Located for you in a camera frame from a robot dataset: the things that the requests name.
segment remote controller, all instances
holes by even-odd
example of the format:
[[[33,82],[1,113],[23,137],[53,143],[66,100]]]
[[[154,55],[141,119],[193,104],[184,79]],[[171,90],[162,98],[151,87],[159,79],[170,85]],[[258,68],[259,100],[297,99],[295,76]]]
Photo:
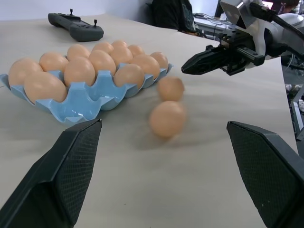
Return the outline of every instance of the remote controller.
[[[73,10],[70,9],[70,14],[49,13],[48,21],[51,25],[65,28],[70,32],[70,36],[79,42],[97,41],[104,36],[104,31],[97,26],[97,20],[94,20],[94,25],[90,25],[81,20],[80,17],[73,15]]]

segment cable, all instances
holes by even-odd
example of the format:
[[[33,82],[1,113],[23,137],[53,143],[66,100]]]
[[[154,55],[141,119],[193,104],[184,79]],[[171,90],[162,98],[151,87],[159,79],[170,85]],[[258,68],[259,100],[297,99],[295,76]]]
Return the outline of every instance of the cable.
[[[296,65],[293,65],[293,64],[290,65],[290,68],[291,68],[291,69],[295,69],[295,70],[302,70],[302,71],[304,71],[304,68],[303,68],[303,67],[299,67],[299,66],[296,66]]]
[[[217,24],[214,26],[214,30],[213,30],[213,38],[215,40],[215,29],[217,28]]]
[[[299,79],[301,82],[304,82],[304,80],[301,78],[301,77],[303,77],[303,74],[301,74],[301,72],[300,72],[299,69],[297,69],[297,70],[295,71],[295,74],[297,75],[298,79]]]
[[[285,71],[290,67],[290,65],[291,65],[291,63],[294,61],[294,54],[291,56],[291,59],[290,59],[290,62],[289,62],[289,64],[288,64],[288,66],[287,66],[287,68],[285,69]]]
[[[219,25],[222,25],[222,24],[227,24],[227,25],[231,25],[231,23],[227,20],[220,20],[220,19],[216,19],[212,16],[209,16],[205,13],[193,13],[193,16],[195,18],[198,18],[198,19],[202,19],[202,20],[207,20],[209,21],[210,23],[212,24],[219,24]]]
[[[286,50],[297,56],[301,61],[304,61],[304,55],[302,55],[300,52],[294,50],[292,47],[286,45]]]

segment person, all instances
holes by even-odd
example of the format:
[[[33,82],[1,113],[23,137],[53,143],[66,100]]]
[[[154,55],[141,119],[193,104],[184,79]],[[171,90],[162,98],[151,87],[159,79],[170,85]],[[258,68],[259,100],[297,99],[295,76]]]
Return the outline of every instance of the person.
[[[287,0],[283,9],[283,13],[295,13],[295,8],[299,4],[299,0]]]
[[[202,31],[195,25],[189,0],[153,0],[152,11],[157,27],[203,36]]]

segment egg tray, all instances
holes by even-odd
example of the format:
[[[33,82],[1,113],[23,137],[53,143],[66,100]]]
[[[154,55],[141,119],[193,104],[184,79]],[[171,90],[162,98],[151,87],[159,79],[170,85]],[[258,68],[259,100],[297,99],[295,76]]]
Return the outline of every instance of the egg tray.
[[[27,100],[31,105],[51,113],[59,122],[68,126],[93,120],[98,113],[114,109],[120,104],[124,98],[136,95],[141,89],[145,89],[153,85],[165,77],[172,69],[173,65],[169,64],[169,68],[161,69],[159,76],[153,79],[153,75],[145,75],[141,88],[137,89],[136,84],[125,84],[117,87],[110,71],[99,71],[96,81],[92,86],[88,86],[85,82],[73,82],[68,88],[66,99],[59,103],[53,99],[36,100],[33,104],[24,92],[22,85],[9,85],[8,75],[0,75],[0,81],[17,97]],[[63,74],[60,71],[50,71],[51,74],[64,82]]]

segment wall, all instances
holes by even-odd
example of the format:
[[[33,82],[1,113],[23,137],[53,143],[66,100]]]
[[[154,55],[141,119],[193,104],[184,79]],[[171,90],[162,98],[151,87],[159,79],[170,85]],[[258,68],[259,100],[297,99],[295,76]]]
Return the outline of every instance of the wall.
[[[205,13],[214,16],[218,0],[190,0],[193,13]]]
[[[152,0],[0,0],[0,20],[46,18],[48,13],[77,16],[109,13],[122,18],[149,21],[147,2]]]

